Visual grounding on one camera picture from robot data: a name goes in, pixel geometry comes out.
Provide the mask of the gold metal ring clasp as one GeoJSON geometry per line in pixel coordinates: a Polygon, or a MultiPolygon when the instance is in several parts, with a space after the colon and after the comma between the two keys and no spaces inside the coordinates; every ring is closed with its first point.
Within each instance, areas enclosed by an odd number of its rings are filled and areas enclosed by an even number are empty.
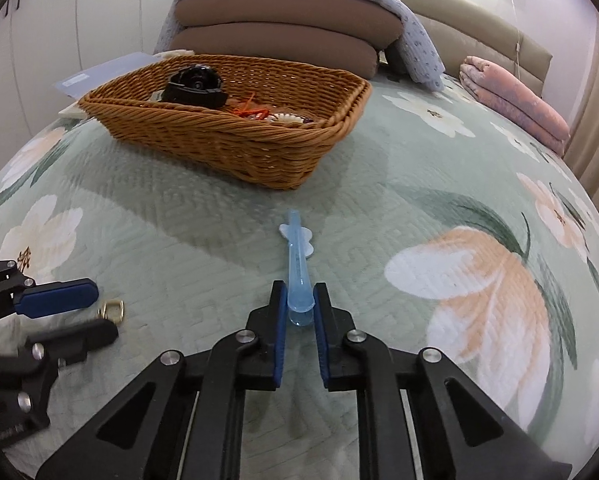
{"type": "Polygon", "coordinates": [[[98,317],[109,320],[118,325],[124,321],[124,301],[121,299],[109,299],[103,302],[98,317]]]}

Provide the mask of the light blue hair clip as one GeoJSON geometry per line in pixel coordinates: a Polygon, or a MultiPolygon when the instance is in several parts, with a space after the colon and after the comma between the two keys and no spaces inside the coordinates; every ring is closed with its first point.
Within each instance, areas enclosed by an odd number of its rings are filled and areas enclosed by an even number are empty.
{"type": "Polygon", "coordinates": [[[287,222],[278,228],[287,240],[287,312],[290,322],[299,327],[313,322],[313,285],[308,272],[308,258],[313,254],[311,239],[313,232],[301,224],[301,215],[296,209],[288,212],[287,222]]]}

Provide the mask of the black scrunchie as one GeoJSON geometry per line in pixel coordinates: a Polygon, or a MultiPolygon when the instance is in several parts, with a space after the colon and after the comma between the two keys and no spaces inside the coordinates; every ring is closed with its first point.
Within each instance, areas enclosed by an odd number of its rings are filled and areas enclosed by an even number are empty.
{"type": "Polygon", "coordinates": [[[214,68],[195,64],[172,75],[162,92],[162,102],[220,110],[228,95],[222,90],[223,81],[214,68]]]}

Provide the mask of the white book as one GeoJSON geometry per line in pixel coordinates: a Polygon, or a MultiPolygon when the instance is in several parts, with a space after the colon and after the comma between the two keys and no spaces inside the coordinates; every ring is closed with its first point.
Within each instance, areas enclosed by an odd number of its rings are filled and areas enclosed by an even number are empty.
{"type": "Polygon", "coordinates": [[[67,119],[85,120],[89,118],[89,114],[82,110],[77,102],[66,106],[57,113],[58,117],[67,119]]]}

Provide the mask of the floral green bedspread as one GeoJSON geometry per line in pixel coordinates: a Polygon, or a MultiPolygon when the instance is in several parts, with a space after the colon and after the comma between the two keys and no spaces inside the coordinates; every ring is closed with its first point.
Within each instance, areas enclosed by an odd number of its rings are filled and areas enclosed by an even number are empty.
{"type": "Polygon", "coordinates": [[[56,120],[0,171],[0,259],[90,278],[119,339],[60,374],[50,426],[8,449],[40,465],[160,352],[241,328],[287,273],[290,210],[311,278],[360,330],[441,349],[555,460],[599,448],[599,212],[561,159],[455,82],[374,80],[355,130],[274,192],[56,120]]]}

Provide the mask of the blue folder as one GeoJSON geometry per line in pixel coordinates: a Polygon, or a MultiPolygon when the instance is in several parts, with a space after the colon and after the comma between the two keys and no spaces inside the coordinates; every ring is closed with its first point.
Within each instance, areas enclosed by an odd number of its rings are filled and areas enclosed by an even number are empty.
{"type": "Polygon", "coordinates": [[[156,55],[133,52],[82,70],[66,79],[57,81],[53,87],[68,98],[78,100],[106,82],[159,61],[160,58],[156,55]]]}

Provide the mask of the cream fluffy cloth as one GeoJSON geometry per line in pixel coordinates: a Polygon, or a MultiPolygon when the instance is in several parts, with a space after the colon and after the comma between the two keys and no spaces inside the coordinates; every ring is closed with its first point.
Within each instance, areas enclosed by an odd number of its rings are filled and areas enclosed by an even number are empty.
{"type": "Polygon", "coordinates": [[[167,50],[162,52],[157,52],[154,54],[155,58],[159,58],[160,60],[168,60],[168,58],[177,58],[178,56],[185,55],[194,55],[195,52],[193,50],[186,49],[176,49],[176,50],[167,50]]]}

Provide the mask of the white wardrobe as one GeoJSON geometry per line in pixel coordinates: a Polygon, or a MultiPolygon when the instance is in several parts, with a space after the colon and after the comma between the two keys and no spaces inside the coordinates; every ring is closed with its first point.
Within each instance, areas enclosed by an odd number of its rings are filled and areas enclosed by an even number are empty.
{"type": "Polygon", "coordinates": [[[172,0],[0,0],[0,170],[70,102],[56,84],[153,52],[172,0]]]}

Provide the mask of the brown wicker basket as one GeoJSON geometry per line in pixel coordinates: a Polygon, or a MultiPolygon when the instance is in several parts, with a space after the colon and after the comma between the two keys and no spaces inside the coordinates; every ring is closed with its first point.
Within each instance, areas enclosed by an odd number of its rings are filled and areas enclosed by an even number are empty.
{"type": "Polygon", "coordinates": [[[196,54],[115,78],[87,93],[78,105],[118,141],[286,191],[299,188],[355,128],[371,93],[369,81],[347,70],[196,54]],[[195,64],[217,70],[228,95],[224,107],[153,100],[172,75],[195,64]]]}

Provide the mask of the folded pink blanket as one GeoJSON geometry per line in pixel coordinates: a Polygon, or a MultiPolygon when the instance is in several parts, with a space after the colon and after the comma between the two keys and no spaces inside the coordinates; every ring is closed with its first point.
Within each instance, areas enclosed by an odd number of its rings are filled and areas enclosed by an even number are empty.
{"type": "Polygon", "coordinates": [[[469,55],[459,68],[462,87],[562,157],[571,132],[566,120],[520,79],[496,63],[469,55]]]}

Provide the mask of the folded brown quilt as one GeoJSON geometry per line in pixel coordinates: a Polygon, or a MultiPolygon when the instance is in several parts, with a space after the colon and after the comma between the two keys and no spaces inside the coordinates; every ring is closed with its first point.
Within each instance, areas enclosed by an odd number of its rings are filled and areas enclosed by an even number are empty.
{"type": "Polygon", "coordinates": [[[377,73],[403,34],[400,18],[367,0],[180,0],[164,49],[278,58],[377,73]]]}

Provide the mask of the beige padded headboard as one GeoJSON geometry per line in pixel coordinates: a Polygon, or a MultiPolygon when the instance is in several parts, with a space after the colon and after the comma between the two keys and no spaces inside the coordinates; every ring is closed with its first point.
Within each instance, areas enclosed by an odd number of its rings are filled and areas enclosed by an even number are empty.
{"type": "Polygon", "coordinates": [[[469,0],[401,0],[419,18],[438,51],[446,73],[459,75],[469,55],[496,63],[542,95],[552,54],[469,0]]]}

